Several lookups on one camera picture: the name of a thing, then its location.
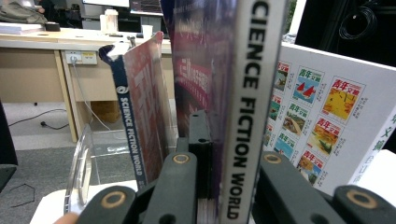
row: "wooden desk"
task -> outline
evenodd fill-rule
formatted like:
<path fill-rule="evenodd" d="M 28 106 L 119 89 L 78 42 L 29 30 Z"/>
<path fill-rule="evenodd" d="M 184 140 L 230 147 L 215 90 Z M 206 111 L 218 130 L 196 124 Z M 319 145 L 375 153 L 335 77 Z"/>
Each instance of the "wooden desk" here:
<path fill-rule="evenodd" d="M 97 51 L 132 35 L 121 34 L 124 37 L 109 37 L 93 30 L 62 29 L 0 35 L 0 97 L 7 103 L 64 102 L 72 140 L 76 142 L 92 117 L 84 101 L 117 101 L 117 95 L 111 69 L 97 54 L 97 64 L 76 65 L 77 77 L 72 64 L 67 64 L 65 51 Z M 163 70 L 168 95 L 174 98 L 169 40 L 163 41 Z"/>

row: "magazine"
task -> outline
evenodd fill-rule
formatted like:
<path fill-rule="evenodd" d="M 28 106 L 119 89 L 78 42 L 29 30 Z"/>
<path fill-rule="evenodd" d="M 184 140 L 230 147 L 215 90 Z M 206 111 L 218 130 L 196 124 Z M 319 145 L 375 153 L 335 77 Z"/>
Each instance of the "magazine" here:
<path fill-rule="evenodd" d="M 170 105 L 161 65 L 163 33 L 131 48 L 120 43 L 107 56 L 119 98 L 139 189 L 155 180 L 174 146 Z"/>
<path fill-rule="evenodd" d="M 248 222 L 287 3 L 162 0 L 178 133 L 188 137 L 189 115 L 207 111 L 218 223 Z"/>
<path fill-rule="evenodd" d="M 263 149 L 284 154 L 329 195 L 357 184 L 395 128 L 395 75 L 394 67 L 283 43 L 278 112 L 270 112 Z"/>

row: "book spine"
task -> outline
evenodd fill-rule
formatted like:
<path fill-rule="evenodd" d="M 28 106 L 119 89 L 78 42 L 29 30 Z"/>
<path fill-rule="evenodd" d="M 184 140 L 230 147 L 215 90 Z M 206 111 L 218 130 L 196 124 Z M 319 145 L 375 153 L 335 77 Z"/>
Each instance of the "book spine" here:
<path fill-rule="evenodd" d="M 367 168 L 370 166 L 375 155 L 383 148 L 387 143 L 388 139 L 392 135 L 396 128 L 396 106 L 391 110 L 390 116 L 387 121 L 382 125 L 380 132 L 376 135 L 373 143 L 368 148 L 366 154 L 364 155 L 358 168 L 355 170 L 353 176 L 350 178 L 348 184 L 358 184 L 361 177 L 366 172 Z"/>
<path fill-rule="evenodd" d="M 286 0 L 239 1 L 219 223 L 247 223 L 280 49 Z"/>
<path fill-rule="evenodd" d="M 128 80 L 124 68 L 123 57 L 119 56 L 117 60 L 111 63 L 114 84 L 120 105 L 122 122 L 125 127 L 128 147 L 134 165 L 134 176 L 138 189 L 142 189 L 148 183 L 145 166 L 143 162 L 142 149 L 139 143 L 139 137 L 134 120 L 133 103 L 129 93 Z"/>

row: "electrical outlet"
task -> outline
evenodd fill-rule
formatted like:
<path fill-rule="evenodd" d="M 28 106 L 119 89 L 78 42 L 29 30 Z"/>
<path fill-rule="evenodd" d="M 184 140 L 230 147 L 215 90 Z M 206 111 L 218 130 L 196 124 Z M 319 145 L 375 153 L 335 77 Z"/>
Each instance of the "electrical outlet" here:
<path fill-rule="evenodd" d="M 98 64 L 95 51 L 82 51 L 81 56 L 83 64 Z"/>
<path fill-rule="evenodd" d="M 73 63 L 73 59 L 76 59 L 76 63 L 82 63 L 81 51 L 78 50 L 65 50 L 67 63 Z"/>

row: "finger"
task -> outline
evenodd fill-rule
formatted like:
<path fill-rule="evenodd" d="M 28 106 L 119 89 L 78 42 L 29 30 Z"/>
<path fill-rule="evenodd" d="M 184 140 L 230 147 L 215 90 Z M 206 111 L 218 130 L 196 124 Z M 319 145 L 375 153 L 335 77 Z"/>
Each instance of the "finger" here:
<path fill-rule="evenodd" d="M 77 222 L 77 219 L 77 214 L 67 213 L 63 217 L 60 217 L 54 224 L 75 224 Z"/>

